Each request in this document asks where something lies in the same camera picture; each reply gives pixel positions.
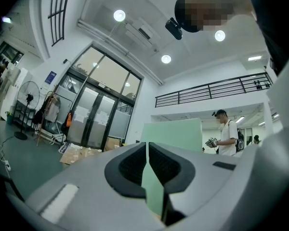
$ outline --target air conditioner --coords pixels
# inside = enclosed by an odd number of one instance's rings
[[[156,31],[142,18],[134,20],[132,24],[127,23],[125,29],[127,30],[125,34],[144,50],[150,49],[160,40]]]

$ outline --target white t-shirt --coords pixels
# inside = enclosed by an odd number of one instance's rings
[[[236,123],[228,119],[222,130],[221,141],[226,141],[230,138],[234,138],[237,140],[238,136]],[[236,143],[230,145],[220,145],[218,151],[219,155],[232,156],[236,153]]]

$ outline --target mint green board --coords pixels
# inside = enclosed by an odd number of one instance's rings
[[[149,164],[148,143],[156,142],[201,152],[202,131],[200,119],[146,123],[141,135],[146,142],[146,161],[142,187],[146,190],[147,205],[156,214],[162,214],[164,189]]]

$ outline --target blue sign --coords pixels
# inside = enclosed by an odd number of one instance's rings
[[[49,75],[47,76],[45,82],[48,83],[48,84],[51,84],[52,81],[53,81],[53,79],[56,77],[56,75],[57,75],[57,74],[56,74],[55,72],[51,71],[51,72],[49,73]]]

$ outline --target standing fan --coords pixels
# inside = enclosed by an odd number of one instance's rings
[[[26,116],[27,108],[29,107],[29,109],[33,110],[37,107],[39,103],[39,87],[37,86],[37,84],[33,81],[28,81],[24,83],[19,89],[17,100],[23,105],[26,105],[26,108],[23,121],[21,123],[20,132],[15,132],[14,136],[20,140],[26,140],[27,135],[23,133],[24,119]]]

